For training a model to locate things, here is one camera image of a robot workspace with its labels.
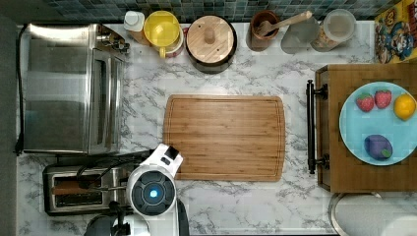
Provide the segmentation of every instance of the strawberry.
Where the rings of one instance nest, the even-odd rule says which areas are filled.
[[[374,108],[374,98],[369,93],[362,93],[356,99],[356,104],[361,110],[369,112]]]
[[[389,106],[390,101],[392,99],[392,95],[390,90],[378,90],[375,92],[375,104],[380,109],[384,109]]]

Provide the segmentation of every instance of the wooden spoon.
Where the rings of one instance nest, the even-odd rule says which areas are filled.
[[[310,11],[301,13],[294,17],[288,18],[282,22],[278,22],[277,24],[272,25],[269,21],[261,22],[261,24],[255,29],[255,33],[261,36],[267,35],[269,32],[276,30],[278,28],[286,27],[292,24],[296,24],[302,21],[306,21],[312,17],[312,13]]]

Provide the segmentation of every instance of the purple fruit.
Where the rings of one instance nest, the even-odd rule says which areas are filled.
[[[392,156],[392,145],[386,137],[372,135],[365,139],[365,151],[374,159],[387,159]]]

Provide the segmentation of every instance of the blue plate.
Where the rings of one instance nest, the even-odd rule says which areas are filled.
[[[356,105],[356,98],[364,92],[372,96],[380,89],[392,93],[390,105],[379,109],[376,105],[370,112],[363,112]],[[393,113],[395,99],[409,92],[404,88],[385,82],[367,84],[356,89],[344,102],[339,117],[340,135],[347,148],[360,160],[373,165],[392,165],[405,159],[417,147],[417,115],[403,121]],[[370,135],[382,135],[392,145],[392,156],[385,160],[373,159],[365,151],[364,141]]]

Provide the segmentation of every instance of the kitchen counter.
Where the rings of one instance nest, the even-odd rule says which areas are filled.
[[[171,94],[276,95],[285,113],[285,162],[278,182],[176,181],[193,235],[334,234],[328,220],[331,193],[317,185],[307,169],[306,84],[329,63],[372,63],[373,23],[358,22],[348,42],[327,53],[305,49],[285,54],[279,45],[286,30],[263,52],[245,42],[249,24],[233,24],[238,47],[233,64],[206,75],[190,63],[187,52],[162,60],[140,46],[123,26],[111,26],[128,38],[132,50],[126,65],[122,151],[155,148],[162,141],[166,101]],[[50,217],[43,210],[41,172],[54,162],[43,155],[18,159],[18,235],[83,235],[94,215]],[[389,194],[417,206],[414,194]]]

